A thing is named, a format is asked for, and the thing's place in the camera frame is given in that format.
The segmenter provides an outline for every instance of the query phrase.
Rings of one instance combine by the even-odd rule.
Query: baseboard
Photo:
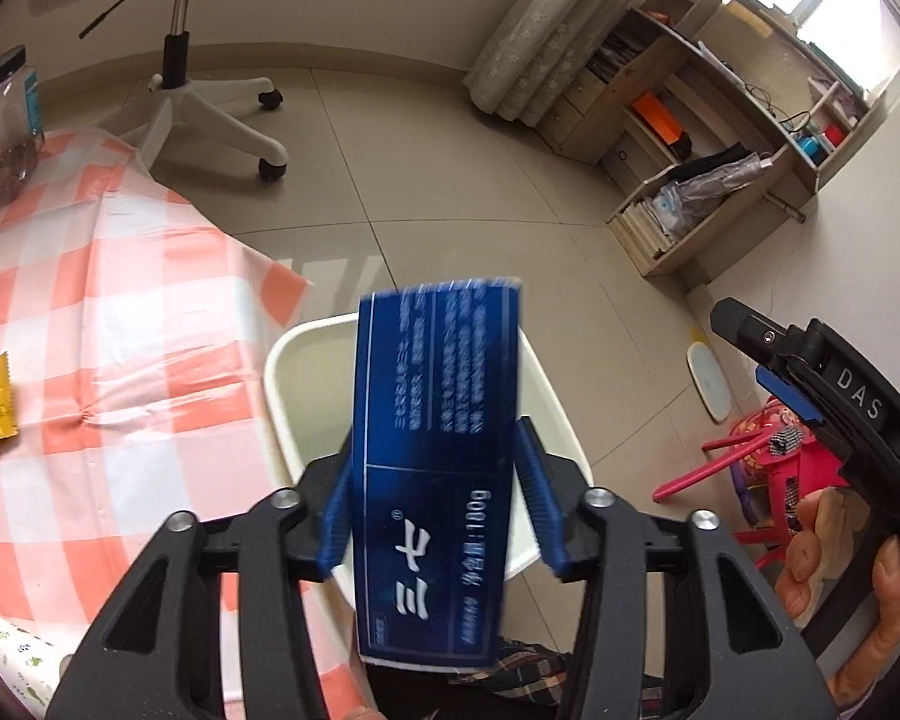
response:
[[[40,101],[57,103],[111,84],[146,79],[159,73],[161,52],[138,53],[108,59],[55,79],[40,81]],[[190,47],[190,70],[238,70],[241,68],[313,68],[390,76],[437,86],[458,87],[466,71],[408,59],[405,56],[312,46],[305,43],[227,43]]]
[[[715,336],[710,328],[710,311],[716,305],[716,300],[708,286],[701,284],[690,290],[686,301],[698,324],[703,327],[703,332],[706,332],[710,348],[713,349],[717,362],[720,362],[720,368],[727,377],[734,403],[744,415],[760,409],[767,399],[767,394],[754,380],[754,370],[746,364],[746,358],[741,352]]]

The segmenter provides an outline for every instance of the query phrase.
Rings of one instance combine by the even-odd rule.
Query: pink stool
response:
[[[665,485],[660,485],[653,492],[653,502],[659,503],[674,493],[686,490],[750,456],[766,476],[770,495],[770,519],[773,520],[773,525],[768,528],[740,531],[733,536],[741,544],[776,545],[756,563],[757,568],[763,568],[774,560],[783,560],[787,545],[799,528],[797,523],[788,517],[788,497],[789,511],[792,512],[797,506],[797,501],[816,490],[847,485],[847,482],[838,475],[840,461],[802,425],[796,425],[802,433],[800,445],[796,449],[784,455],[770,453],[770,440],[787,425],[779,419],[767,418],[767,413],[770,410],[779,410],[781,406],[782,404],[771,398],[763,410],[738,423],[738,426],[746,424],[754,429],[731,434],[715,442],[705,443],[701,447],[704,452],[729,446],[736,447],[735,449]]]

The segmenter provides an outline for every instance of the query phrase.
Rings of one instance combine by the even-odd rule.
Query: blue package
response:
[[[353,409],[357,641],[372,664],[492,663],[514,484],[519,284],[360,304]]]

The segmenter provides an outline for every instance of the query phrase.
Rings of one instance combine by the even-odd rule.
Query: metal bolt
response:
[[[174,533],[182,533],[193,528],[196,521],[197,517],[194,517],[189,512],[174,512],[167,517],[167,528]]]
[[[594,509],[606,509],[617,502],[616,496],[605,488],[590,488],[583,493],[583,500]]]
[[[299,505],[300,493],[296,490],[283,488],[283,490],[277,490],[276,493],[271,495],[271,506],[274,509],[293,509]]]
[[[697,509],[690,515],[690,520],[701,531],[715,531],[720,527],[720,517],[713,512],[708,512],[707,509]]]

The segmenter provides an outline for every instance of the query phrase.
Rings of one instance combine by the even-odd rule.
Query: caster wheel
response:
[[[258,167],[260,172],[260,177],[262,180],[266,181],[268,184],[274,183],[274,181],[279,181],[283,178],[284,173],[287,172],[286,165],[271,165],[266,159],[260,160],[260,166]]]
[[[283,95],[280,94],[279,89],[274,89],[272,92],[262,92],[257,95],[257,100],[260,100],[260,107],[265,111],[275,111],[280,107],[280,103],[283,103]]]

